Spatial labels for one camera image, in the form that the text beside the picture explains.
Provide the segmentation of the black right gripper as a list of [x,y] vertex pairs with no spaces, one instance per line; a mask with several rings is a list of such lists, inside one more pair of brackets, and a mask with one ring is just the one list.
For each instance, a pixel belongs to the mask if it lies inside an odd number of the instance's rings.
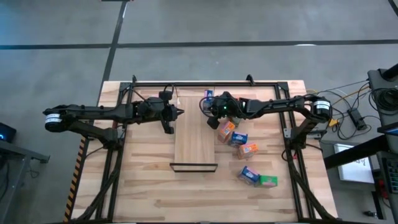
[[245,102],[233,97],[228,91],[224,91],[218,96],[206,96],[205,101],[209,103],[205,116],[208,117],[207,124],[212,129],[218,128],[221,118],[248,119],[248,115],[244,112]]

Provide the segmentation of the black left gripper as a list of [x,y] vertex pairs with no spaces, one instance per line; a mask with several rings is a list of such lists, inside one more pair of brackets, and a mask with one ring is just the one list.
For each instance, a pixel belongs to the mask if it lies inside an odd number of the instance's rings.
[[137,115],[141,123],[152,121],[160,121],[166,134],[173,134],[174,128],[170,125],[171,121],[175,121],[185,110],[176,108],[170,104],[173,92],[164,90],[159,92],[158,97],[149,97],[137,107]]

